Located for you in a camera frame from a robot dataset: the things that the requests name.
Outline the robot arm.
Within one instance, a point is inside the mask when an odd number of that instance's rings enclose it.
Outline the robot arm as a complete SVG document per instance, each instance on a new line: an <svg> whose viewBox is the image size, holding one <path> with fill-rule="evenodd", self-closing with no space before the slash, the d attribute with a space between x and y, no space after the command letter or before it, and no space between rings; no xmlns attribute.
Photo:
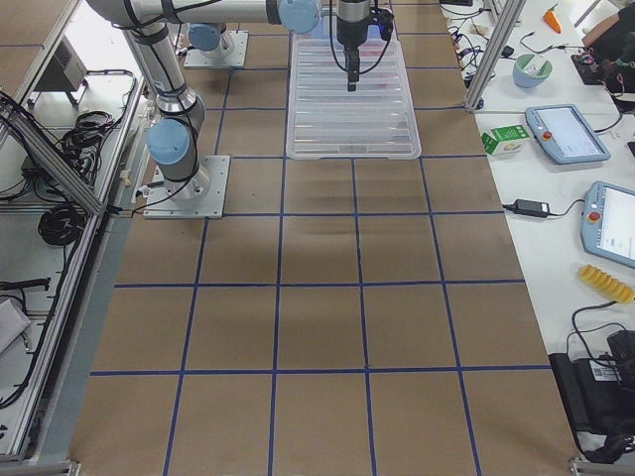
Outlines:
<svg viewBox="0 0 635 476"><path fill-rule="evenodd" d="M90 1L88 5L111 25L124 32L133 45L134 57L143 76L153 87L162 120L182 129L187 147L179 155L169 153L188 171L165 177L181 194L199 169L197 135L204 119L202 101L188 87L169 38L170 24L267 23L282 25L288 31L305 34L318 24L319 1ZM376 1L339 1L328 7L331 17L329 42L343 46L344 61L334 59L344 71L347 90L357 88L361 68L360 48L367 41L368 29L378 28L386 45L391 43L394 14Z"/></svg>

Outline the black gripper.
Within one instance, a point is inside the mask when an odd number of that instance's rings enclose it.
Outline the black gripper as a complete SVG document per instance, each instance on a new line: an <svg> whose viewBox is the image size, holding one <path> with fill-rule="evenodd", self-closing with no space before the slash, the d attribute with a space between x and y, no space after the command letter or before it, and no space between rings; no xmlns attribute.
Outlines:
<svg viewBox="0 0 635 476"><path fill-rule="evenodd" d="M388 42L393 35L394 14L377 1L343 0L336 7L336 38L345 48L347 91L354 92L359 81L359 50L368 38L368 28L376 27Z"/></svg>

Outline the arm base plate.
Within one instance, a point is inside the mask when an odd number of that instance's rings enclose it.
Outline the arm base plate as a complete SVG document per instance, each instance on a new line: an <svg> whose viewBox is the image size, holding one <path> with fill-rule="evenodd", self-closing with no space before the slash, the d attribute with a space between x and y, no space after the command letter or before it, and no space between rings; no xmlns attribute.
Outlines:
<svg viewBox="0 0 635 476"><path fill-rule="evenodd" d="M181 189L165 181L158 166L153 180L162 181L146 194L149 206L142 209L147 219L219 219L223 216L229 176L229 156L204 156L199 159L197 174Z"/></svg>
<svg viewBox="0 0 635 476"><path fill-rule="evenodd" d="M214 50L191 48L185 59L188 69L237 69L246 60L249 34L247 31L225 31Z"/></svg>

